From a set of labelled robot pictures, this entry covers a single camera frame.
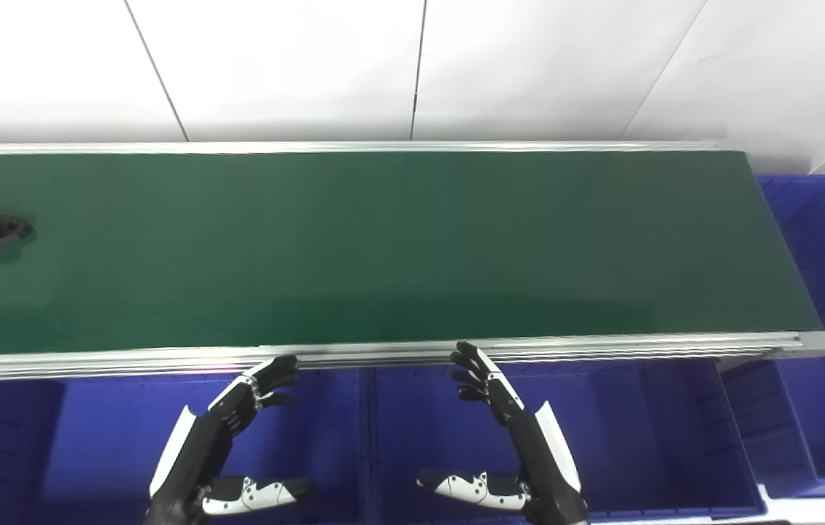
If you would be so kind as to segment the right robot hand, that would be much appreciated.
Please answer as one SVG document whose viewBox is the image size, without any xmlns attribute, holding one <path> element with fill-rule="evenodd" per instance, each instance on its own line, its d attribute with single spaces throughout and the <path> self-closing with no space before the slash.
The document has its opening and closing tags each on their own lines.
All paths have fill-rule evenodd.
<svg viewBox="0 0 825 525">
<path fill-rule="evenodd" d="M 508 430 L 518 474 L 422 468 L 416 485 L 439 496 L 495 510 L 515 511 L 531 524 L 589 524 L 578 466 L 549 402 L 532 412 L 506 374 L 478 346 L 459 341 L 450 353 L 462 401 L 485 403 Z"/>
</svg>

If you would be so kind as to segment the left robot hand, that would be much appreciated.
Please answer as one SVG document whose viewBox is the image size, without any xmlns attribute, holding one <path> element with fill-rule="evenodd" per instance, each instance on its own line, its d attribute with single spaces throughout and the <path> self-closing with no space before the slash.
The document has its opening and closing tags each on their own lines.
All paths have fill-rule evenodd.
<svg viewBox="0 0 825 525">
<path fill-rule="evenodd" d="M 309 478 L 223 476 L 234 439 L 262 409 L 283 405 L 282 386 L 298 382 L 298 357 L 286 354 L 240 373 L 201 415 L 186 405 L 166 441 L 149 486 L 144 524 L 206 524 L 295 504 L 315 492 Z"/>
</svg>

